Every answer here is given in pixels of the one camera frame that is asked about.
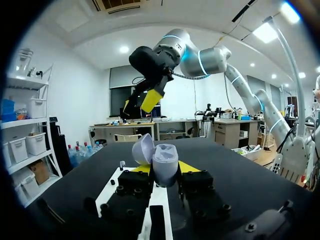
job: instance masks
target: air conditioner vent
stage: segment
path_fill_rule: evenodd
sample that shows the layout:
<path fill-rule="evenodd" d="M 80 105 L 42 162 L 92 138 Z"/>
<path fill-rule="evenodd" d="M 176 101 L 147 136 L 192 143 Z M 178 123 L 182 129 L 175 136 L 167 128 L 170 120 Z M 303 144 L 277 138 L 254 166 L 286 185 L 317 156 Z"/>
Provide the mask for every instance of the air conditioner vent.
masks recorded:
<path fill-rule="evenodd" d="M 146 0 L 92 0 L 98 12 L 107 11 L 109 14 L 140 8 L 145 1 Z"/>

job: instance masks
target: black table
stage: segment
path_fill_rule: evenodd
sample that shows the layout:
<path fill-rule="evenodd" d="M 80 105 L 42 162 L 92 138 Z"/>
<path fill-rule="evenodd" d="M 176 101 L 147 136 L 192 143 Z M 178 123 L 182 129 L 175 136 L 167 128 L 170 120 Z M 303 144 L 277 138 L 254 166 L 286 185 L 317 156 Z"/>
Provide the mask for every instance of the black table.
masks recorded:
<path fill-rule="evenodd" d="M 155 144 L 174 144 L 179 160 L 200 170 L 208 170 L 214 178 L 216 191 L 232 206 L 231 219 L 254 219 L 268 209 L 279 209 L 286 200 L 294 203 L 297 217 L 301 217 L 312 193 L 274 174 L 270 170 L 207 138 L 185 138 L 156 141 Z M 120 161 L 126 167 L 137 167 L 132 157 L 133 142 L 116 142 L 104 147 L 86 162 L 72 170 L 42 194 L 51 208 L 68 219 L 74 211 L 85 213 L 84 199 L 96 199 Z M 177 186 L 167 189 L 171 225 L 174 237 L 190 239 L 190 227 L 178 198 Z M 34 201 L 27 209 L 46 228 L 52 223 L 38 209 Z"/>

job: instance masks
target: robotic arm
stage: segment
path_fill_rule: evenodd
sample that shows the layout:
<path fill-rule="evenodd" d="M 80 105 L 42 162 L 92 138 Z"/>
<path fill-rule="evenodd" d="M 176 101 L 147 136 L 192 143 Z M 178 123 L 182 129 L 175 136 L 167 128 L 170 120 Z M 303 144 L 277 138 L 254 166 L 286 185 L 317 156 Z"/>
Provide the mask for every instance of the robotic arm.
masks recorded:
<path fill-rule="evenodd" d="M 168 81 L 173 80 L 172 73 L 176 66 L 179 65 L 182 73 L 191 79 L 202 79 L 203 77 L 199 76 L 224 73 L 241 96 L 249 113 L 251 115 L 260 111 L 264 113 L 266 125 L 272 131 L 278 146 L 278 155 L 273 161 L 271 170 L 292 182 L 297 182 L 304 176 L 306 183 L 314 173 L 318 161 L 315 142 L 310 138 L 295 136 L 266 91 L 260 89 L 252 93 L 240 72 L 227 63 L 230 56 L 231 52 L 224 46 L 199 50 L 185 30 L 174 29 L 168 32 L 153 50 L 145 46 L 139 47 L 129 57 L 130 64 L 145 76 L 145 81 L 136 86 L 137 92 L 133 95 L 138 96 L 140 92 L 148 90 L 141 108 L 145 112 L 150 112 L 163 98 L 164 87 Z M 134 98 L 135 96 L 129 98 L 125 109 L 128 102 L 135 101 Z"/>

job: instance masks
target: blue box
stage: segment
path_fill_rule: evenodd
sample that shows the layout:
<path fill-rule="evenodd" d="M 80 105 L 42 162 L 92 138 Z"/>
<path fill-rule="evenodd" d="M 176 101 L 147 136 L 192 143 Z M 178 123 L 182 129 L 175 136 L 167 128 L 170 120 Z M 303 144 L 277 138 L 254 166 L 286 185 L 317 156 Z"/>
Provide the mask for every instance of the blue box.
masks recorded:
<path fill-rule="evenodd" d="M 251 118 L 249 116 L 242 116 L 241 120 L 250 120 Z"/>
<path fill-rule="evenodd" d="M 3 123 L 12 122 L 12 121 L 17 120 L 17 116 L 16 116 L 15 112 L 9 113 L 9 114 L 3 114 L 1 117 L 2 117 Z"/>
<path fill-rule="evenodd" d="M 7 115 L 7 114 L 13 114 L 15 112 L 15 102 L 3 99 L 2 100 L 2 106 L 1 106 L 1 114 Z"/>
<path fill-rule="evenodd" d="M 8 107 L 15 107 L 15 102 L 11 101 L 9 99 L 3 99 L 2 100 L 2 108 L 8 108 Z"/>

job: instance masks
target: drawer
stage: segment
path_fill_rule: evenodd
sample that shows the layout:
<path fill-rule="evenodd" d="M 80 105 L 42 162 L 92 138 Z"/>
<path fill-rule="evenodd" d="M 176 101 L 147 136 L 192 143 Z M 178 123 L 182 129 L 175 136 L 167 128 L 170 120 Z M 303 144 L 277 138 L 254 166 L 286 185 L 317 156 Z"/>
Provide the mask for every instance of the drawer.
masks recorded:
<path fill-rule="evenodd" d="M 221 144 L 222 146 L 226 143 L 226 135 L 224 133 L 215 131 L 215 140 L 217 144 Z"/>
<path fill-rule="evenodd" d="M 215 123 L 214 124 L 214 130 L 216 132 L 220 132 L 220 133 L 226 133 L 226 125 L 224 124 L 219 124 L 219 123 Z"/>

